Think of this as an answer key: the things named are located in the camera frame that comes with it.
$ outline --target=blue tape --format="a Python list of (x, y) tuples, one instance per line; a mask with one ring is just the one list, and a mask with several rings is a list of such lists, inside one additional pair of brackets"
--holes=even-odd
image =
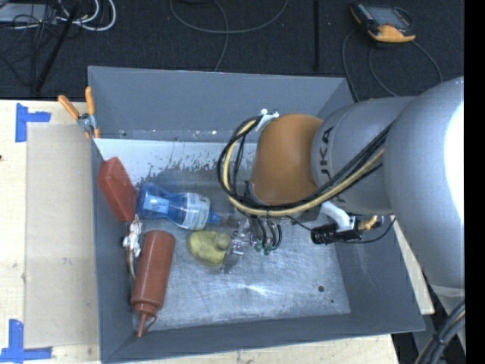
[(10, 319), (8, 321), (8, 347), (0, 351), (0, 362), (23, 364), (24, 360), (50, 359), (52, 347), (39, 349), (23, 348), (23, 323)]
[(25, 142), (27, 140), (27, 123), (48, 123), (51, 114), (48, 112), (29, 113), (29, 109), (19, 102), (17, 103), (17, 120), (15, 123), (15, 142)]

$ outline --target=brown condiment bottle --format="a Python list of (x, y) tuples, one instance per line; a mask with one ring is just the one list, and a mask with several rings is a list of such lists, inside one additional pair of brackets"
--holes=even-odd
[[(133, 312), (141, 316), (138, 337), (155, 323), (164, 305), (174, 247), (175, 237), (168, 232), (149, 231), (145, 236), (130, 300)], [(152, 323), (145, 329), (147, 319)]]

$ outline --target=yellow device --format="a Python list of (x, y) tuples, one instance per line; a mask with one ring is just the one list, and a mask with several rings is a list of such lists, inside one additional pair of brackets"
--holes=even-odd
[(378, 42), (403, 43), (415, 39), (410, 18), (392, 6), (351, 4), (350, 11), (365, 32)]

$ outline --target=black mat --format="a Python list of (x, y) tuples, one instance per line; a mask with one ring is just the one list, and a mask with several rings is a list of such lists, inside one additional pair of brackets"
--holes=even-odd
[[(75, 0), (62, 1), (70, 9)], [(392, 93), (414, 96), (438, 84), (440, 76), (430, 57), (443, 80), (464, 74), (465, 0), (318, 0), (317, 53), (314, 0), (214, 0), (203, 4), (181, 0), (113, 1), (117, 10), (115, 25), (104, 32), (73, 26), (40, 93), (35, 93), (33, 87), (55, 50), (64, 22), (28, 30), (13, 30), (11, 24), (3, 23), (0, 98), (55, 99), (63, 93), (72, 100), (83, 99), (89, 65), (345, 77), (343, 42), (357, 27), (349, 10), (353, 2), (395, 5), (412, 16), (416, 43), (422, 49), (406, 43), (376, 49), (371, 57), (377, 79)], [(107, 2), (103, 6), (106, 24), (111, 12)], [(271, 21), (282, 8), (283, 12)], [(93, 9), (92, 0), (84, 0), (80, 12), (90, 14)], [(175, 15), (188, 24), (215, 31), (226, 29), (225, 15), (228, 28), (238, 33), (227, 37), (220, 60), (226, 36), (194, 30)], [(239, 31), (254, 27), (262, 28)], [(358, 99), (390, 96), (372, 74), (371, 48), (370, 37), (362, 32), (353, 33), (346, 42), (349, 79)], [(320, 67), (317, 71), (315, 62)]]

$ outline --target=red sponge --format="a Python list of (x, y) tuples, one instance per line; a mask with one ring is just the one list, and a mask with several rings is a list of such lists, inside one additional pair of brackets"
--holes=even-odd
[(98, 185), (118, 221), (135, 218), (136, 190), (118, 157), (103, 162), (98, 173)]

